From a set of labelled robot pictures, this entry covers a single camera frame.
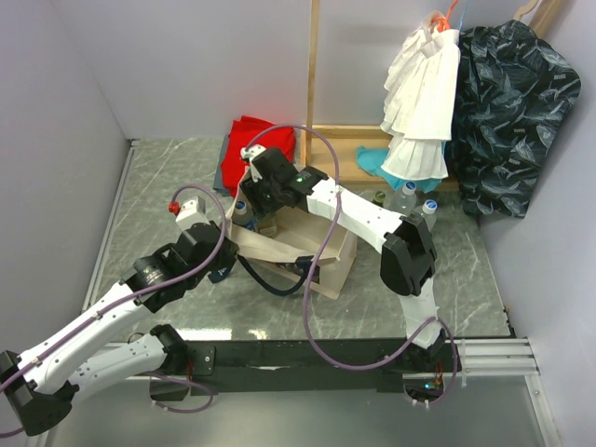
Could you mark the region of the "beige canvas tote bag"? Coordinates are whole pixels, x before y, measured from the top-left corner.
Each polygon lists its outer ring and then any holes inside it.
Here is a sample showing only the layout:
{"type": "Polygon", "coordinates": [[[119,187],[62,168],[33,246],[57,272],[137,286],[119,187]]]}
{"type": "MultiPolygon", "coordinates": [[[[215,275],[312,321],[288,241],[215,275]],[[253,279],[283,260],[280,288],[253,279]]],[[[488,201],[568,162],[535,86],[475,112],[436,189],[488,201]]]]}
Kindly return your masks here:
{"type": "MultiPolygon", "coordinates": [[[[281,268],[302,256],[313,256],[319,249],[331,223],[295,208],[283,208],[276,214],[278,233],[265,237],[232,223],[234,206],[225,213],[226,236],[239,246],[239,254],[289,279],[298,276],[281,268]]],[[[330,299],[339,298],[357,256],[356,235],[338,226],[318,260],[318,276],[311,288],[330,299]]]]}

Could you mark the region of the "dark green Perrier bottle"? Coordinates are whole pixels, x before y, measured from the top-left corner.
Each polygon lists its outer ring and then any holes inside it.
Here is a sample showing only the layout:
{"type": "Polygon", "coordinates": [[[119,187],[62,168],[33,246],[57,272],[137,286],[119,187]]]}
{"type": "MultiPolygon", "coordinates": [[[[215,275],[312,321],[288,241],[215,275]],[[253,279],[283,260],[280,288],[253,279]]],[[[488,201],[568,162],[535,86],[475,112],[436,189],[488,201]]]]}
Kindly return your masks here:
{"type": "Polygon", "coordinates": [[[385,205],[385,200],[386,200],[386,193],[383,191],[377,191],[374,194],[372,203],[380,208],[382,208],[385,205]]]}

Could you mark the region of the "clear Pocari Sweat bottle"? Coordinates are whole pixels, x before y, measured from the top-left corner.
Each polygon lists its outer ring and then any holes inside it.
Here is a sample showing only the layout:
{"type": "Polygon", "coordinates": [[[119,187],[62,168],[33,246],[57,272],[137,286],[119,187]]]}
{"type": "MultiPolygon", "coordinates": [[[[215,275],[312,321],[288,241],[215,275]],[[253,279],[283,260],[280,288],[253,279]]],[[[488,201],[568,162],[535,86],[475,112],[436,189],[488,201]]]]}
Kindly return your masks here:
{"type": "Polygon", "coordinates": [[[414,210],[416,202],[416,184],[414,182],[407,182],[401,189],[394,192],[386,208],[407,216],[414,210]]]}

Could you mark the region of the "clear glass bottle green cap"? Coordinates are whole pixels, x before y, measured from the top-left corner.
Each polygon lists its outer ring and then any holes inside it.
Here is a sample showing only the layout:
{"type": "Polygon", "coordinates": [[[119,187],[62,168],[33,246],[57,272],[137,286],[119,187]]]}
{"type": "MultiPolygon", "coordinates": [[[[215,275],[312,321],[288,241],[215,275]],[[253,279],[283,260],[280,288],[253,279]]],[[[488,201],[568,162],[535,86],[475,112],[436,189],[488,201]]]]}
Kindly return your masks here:
{"type": "Polygon", "coordinates": [[[278,233],[278,220],[275,214],[261,218],[257,223],[258,232],[265,237],[274,237],[278,233]]]}

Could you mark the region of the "blue label Pocari bottle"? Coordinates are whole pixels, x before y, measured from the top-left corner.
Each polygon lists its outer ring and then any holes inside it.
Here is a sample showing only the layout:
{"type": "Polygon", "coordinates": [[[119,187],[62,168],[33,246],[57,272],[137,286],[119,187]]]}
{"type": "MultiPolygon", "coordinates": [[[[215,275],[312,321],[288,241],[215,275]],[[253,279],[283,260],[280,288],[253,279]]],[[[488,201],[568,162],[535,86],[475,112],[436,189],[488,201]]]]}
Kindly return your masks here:
{"type": "Polygon", "coordinates": [[[243,200],[236,202],[234,213],[232,216],[233,224],[246,228],[251,231],[257,229],[256,219],[254,217],[251,206],[243,200]]]}

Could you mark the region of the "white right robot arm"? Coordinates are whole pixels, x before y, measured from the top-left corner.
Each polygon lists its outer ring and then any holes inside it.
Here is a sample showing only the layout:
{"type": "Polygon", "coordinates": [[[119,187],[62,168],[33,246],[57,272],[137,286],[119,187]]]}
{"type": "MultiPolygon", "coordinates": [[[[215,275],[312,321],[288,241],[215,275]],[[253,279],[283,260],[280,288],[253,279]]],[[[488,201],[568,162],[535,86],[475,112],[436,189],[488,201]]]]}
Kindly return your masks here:
{"type": "Polygon", "coordinates": [[[437,251],[424,219],[374,205],[319,169],[297,169],[277,148],[253,145],[243,148],[240,157],[250,166],[240,189],[257,216],[297,208],[336,222],[381,254],[380,278],[398,295],[406,334],[413,338],[411,365],[428,371],[437,364],[440,324],[420,328],[438,315],[433,293],[437,251]]]}

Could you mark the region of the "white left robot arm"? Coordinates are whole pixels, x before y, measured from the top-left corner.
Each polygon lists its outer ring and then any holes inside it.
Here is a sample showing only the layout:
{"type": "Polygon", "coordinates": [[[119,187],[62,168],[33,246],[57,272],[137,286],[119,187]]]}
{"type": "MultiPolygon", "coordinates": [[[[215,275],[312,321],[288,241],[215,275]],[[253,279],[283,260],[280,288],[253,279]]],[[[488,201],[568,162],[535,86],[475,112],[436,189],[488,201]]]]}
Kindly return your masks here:
{"type": "Polygon", "coordinates": [[[178,240],[137,260],[103,297],[46,341],[1,354],[1,391],[29,437],[59,424],[83,399],[141,373],[187,373],[188,346],[169,324],[102,353],[112,337],[234,263],[238,246],[215,222],[195,223],[178,240]]]}

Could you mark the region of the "wooden clothes rack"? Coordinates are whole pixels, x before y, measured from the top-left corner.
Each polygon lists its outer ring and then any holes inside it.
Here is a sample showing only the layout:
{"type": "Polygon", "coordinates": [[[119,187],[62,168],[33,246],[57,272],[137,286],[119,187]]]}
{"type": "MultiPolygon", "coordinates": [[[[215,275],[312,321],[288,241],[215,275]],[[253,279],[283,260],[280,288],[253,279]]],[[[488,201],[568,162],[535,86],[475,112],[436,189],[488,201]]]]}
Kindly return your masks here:
{"type": "MultiPolygon", "coordinates": [[[[301,133],[300,159],[305,164],[331,171],[333,164],[322,160],[322,147],[325,141],[332,143],[343,162],[342,180],[347,183],[372,183],[380,177],[372,176],[360,169],[356,159],[356,149],[365,146],[372,149],[387,149],[391,136],[378,126],[317,125],[314,124],[314,102],[316,72],[318,62],[318,30],[320,3],[314,1],[310,7],[309,50],[307,69],[306,123],[312,126],[311,132],[301,133]]],[[[445,187],[449,179],[445,178],[439,186],[445,187]]]]}

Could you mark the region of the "teal cloth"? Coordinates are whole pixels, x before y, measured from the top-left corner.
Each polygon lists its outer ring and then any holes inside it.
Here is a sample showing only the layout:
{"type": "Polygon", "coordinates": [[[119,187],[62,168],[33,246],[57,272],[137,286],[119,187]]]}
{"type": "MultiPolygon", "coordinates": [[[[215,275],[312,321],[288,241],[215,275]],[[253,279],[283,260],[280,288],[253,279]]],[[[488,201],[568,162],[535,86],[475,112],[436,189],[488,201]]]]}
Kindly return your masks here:
{"type": "MultiPolygon", "coordinates": [[[[387,149],[372,149],[361,145],[356,149],[357,164],[360,169],[368,174],[382,178],[393,190],[400,190],[408,180],[395,177],[382,169],[387,153],[387,149]]],[[[416,185],[417,190],[429,193],[441,184],[441,179],[426,179],[413,181],[413,183],[416,185]]]]}

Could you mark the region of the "white hanging shirt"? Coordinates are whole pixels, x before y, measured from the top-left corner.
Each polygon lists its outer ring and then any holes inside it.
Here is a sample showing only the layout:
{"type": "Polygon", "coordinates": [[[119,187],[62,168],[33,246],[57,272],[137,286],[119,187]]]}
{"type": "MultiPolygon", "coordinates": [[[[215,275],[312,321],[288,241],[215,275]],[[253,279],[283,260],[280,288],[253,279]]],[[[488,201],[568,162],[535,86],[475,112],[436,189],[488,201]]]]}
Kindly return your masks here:
{"type": "Polygon", "coordinates": [[[384,83],[380,129],[391,136],[382,169],[403,180],[445,179],[460,48],[458,29],[439,32],[430,13],[404,40],[384,83]]]}

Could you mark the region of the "orange clothes hanger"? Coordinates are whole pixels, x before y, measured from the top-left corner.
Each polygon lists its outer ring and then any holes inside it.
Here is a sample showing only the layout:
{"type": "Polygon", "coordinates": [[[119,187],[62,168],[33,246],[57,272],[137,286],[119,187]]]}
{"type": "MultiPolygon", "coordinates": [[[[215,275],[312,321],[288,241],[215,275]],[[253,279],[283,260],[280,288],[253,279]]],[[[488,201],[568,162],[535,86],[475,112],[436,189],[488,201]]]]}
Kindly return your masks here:
{"type": "Polygon", "coordinates": [[[445,14],[439,13],[432,17],[430,22],[439,32],[451,29],[450,20],[458,3],[458,0],[453,0],[445,14]]]}

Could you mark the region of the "dark leaf print shirt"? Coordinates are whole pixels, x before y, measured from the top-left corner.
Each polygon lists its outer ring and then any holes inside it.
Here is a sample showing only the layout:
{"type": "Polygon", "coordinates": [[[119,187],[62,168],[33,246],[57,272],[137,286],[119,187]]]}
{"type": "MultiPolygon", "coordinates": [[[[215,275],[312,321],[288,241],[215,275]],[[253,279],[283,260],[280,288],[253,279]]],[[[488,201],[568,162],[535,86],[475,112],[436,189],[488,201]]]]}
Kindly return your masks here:
{"type": "Polygon", "coordinates": [[[446,153],[471,216],[522,218],[581,90],[569,61],[524,23],[461,33],[446,153]]]}

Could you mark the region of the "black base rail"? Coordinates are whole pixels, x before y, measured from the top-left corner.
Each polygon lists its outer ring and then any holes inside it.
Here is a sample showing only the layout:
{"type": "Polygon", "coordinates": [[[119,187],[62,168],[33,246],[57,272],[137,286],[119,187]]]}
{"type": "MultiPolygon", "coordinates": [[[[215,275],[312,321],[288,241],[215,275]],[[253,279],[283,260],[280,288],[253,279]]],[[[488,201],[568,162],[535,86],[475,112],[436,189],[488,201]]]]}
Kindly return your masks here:
{"type": "Polygon", "coordinates": [[[428,354],[408,347],[388,365],[352,372],[331,365],[306,340],[188,341],[175,375],[190,376],[215,393],[372,389],[402,393],[407,374],[452,377],[462,370],[448,343],[428,354]]]}

